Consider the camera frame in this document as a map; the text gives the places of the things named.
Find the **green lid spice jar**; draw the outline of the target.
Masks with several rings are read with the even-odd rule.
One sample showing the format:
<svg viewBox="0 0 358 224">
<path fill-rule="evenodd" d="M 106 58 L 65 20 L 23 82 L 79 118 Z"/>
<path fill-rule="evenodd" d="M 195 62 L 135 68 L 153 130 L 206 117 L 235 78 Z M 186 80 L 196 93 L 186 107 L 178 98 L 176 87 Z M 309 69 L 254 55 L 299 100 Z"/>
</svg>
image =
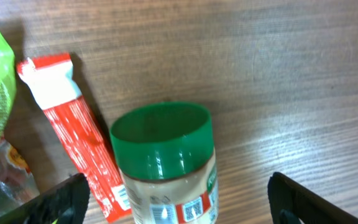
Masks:
<svg viewBox="0 0 358 224">
<path fill-rule="evenodd" d="M 143 106 L 117 119 L 110 137 L 136 223 L 216 223 L 216 152 L 204 106 Z"/>
</svg>

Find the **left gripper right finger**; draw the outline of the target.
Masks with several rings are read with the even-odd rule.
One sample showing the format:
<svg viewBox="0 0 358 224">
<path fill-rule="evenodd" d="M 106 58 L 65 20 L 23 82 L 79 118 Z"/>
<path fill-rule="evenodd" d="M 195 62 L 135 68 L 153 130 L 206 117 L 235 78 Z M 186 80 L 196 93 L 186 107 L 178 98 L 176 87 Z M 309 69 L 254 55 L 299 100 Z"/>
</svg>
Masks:
<svg viewBox="0 0 358 224">
<path fill-rule="evenodd" d="M 274 224 L 358 224 L 357 217 L 280 172 L 269 178 L 267 193 Z"/>
</svg>

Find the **red stick packet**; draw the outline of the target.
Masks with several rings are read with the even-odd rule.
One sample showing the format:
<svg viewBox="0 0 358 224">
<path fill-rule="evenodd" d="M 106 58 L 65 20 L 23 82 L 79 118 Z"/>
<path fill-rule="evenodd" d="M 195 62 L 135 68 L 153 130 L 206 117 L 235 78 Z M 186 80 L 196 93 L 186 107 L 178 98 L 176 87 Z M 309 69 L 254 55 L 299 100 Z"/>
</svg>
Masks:
<svg viewBox="0 0 358 224">
<path fill-rule="evenodd" d="M 131 206 L 118 171 L 111 144 L 99 127 L 79 86 L 73 79 L 70 54 L 27 58 L 17 64 L 63 148 L 79 172 L 108 222 L 131 214 Z"/>
</svg>

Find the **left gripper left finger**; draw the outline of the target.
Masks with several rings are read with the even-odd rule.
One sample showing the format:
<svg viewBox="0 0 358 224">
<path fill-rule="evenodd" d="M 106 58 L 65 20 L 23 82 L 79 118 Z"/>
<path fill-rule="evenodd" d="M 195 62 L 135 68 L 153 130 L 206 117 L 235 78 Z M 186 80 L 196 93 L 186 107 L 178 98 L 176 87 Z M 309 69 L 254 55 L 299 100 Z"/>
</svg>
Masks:
<svg viewBox="0 0 358 224">
<path fill-rule="evenodd" d="M 83 224 L 90 187 L 78 173 L 0 216 L 0 224 Z"/>
</svg>

